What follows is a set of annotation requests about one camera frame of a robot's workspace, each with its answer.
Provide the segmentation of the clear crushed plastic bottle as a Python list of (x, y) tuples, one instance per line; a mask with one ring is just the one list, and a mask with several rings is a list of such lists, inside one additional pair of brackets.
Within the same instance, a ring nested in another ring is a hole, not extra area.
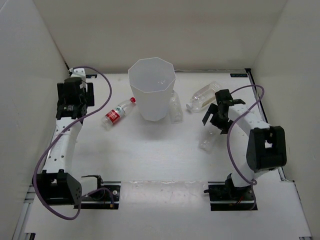
[(217, 136), (216, 130), (214, 129), (204, 130), (200, 136), (198, 147), (201, 150), (205, 151), (206, 153), (211, 153), (214, 148), (216, 136)]

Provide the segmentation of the large white cap bottle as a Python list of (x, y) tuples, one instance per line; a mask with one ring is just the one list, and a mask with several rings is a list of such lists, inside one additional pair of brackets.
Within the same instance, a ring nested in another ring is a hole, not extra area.
[(207, 84), (197, 92), (193, 94), (189, 102), (186, 103), (186, 108), (194, 113), (202, 111), (209, 104), (216, 100), (216, 93), (222, 88), (222, 86), (216, 81)]

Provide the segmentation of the red label plastic bottle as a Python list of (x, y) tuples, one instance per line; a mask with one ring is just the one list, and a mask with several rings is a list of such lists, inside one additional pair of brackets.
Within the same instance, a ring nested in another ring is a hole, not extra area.
[(102, 117), (102, 126), (106, 130), (110, 130), (113, 127), (113, 125), (115, 125), (118, 121), (127, 116), (133, 110), (135, 105), (136, 99), (134, 97), (131, 97), (130, 99), (121, 102)]

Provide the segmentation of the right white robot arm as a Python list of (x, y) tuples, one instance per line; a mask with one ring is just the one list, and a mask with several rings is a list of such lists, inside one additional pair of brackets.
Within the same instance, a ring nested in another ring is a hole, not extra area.
[[(234, 99), (228, 89), (215, 93), (212, 103), (202, 119), (210, 122), (226, 135), (228, 156), (235, 171), (229, 174), (224, 184), (211, 185), (209, 193), (215, 201), (239, 201), (252, 191), (257, 178), (268, 171), (283, 167), (287, 163), (285, 130), (260, 120), (241, 99)], [(238, 126), (248, 137), (245, 161), (241, 167), (231, 152), (231, 132)]]

